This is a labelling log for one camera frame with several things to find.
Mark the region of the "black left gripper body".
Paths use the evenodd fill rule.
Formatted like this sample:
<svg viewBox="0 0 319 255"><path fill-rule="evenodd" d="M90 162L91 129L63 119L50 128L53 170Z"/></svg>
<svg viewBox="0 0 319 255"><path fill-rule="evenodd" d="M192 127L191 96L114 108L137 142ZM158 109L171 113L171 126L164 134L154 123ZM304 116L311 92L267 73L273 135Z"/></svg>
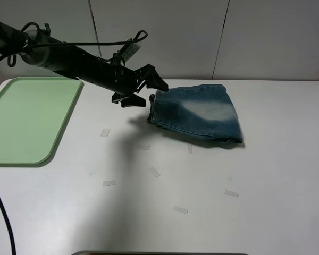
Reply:
<svg viewBox="0 0 319 255"><path fill-rule="evenodd" d="M146 85L142 78L142 68L133 71L121 64L102 64L95 75L95 85L114 94L136 95Z"/></svg>

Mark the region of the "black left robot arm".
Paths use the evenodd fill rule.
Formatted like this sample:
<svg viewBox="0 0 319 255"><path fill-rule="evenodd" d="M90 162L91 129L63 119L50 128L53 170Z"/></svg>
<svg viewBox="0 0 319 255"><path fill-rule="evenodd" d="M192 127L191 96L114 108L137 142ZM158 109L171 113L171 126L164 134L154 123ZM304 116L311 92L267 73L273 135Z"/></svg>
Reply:
<svg viewBox="0 0 319 255"><path fill-rule="evenodd" d="M29 65L112 91L112 103L123 108L145 107L146 100L137 95L143 87L165 92L169 89L154 66L147 64L133 71L125 65L147 36L145 30L140 30L127 41L102 43L102 46L121 46L111 58L103 59L82 49L82 46L94 46L93 42L62 42L51 37L48 24L42 29L37 23L29 22L18 30L0 22L0 61L7 59L8 66L14 67L20 56Z"/></svg>

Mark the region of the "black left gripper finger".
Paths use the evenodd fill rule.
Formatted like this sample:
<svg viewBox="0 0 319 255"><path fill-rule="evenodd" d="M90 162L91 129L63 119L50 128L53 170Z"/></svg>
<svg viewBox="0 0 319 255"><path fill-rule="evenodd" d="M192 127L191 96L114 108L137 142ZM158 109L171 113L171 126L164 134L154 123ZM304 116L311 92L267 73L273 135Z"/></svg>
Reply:
<svg viewBox="0 0 319 255"><path fill-rule="evenodd" d="M127 107L146 107L146 100L135 95L131 94L128 96L121 95L118 93L115 93L112 96L112 103L114 104L121 104L122 108Z"/></svg>
<svg viewBox="0 0 319 255"><path fill-rule="evenodd" d="M142 78L147 89L157 89L163 92L168 91L168 84L159 76L154 66L147 64L142 68Z"/></svg>

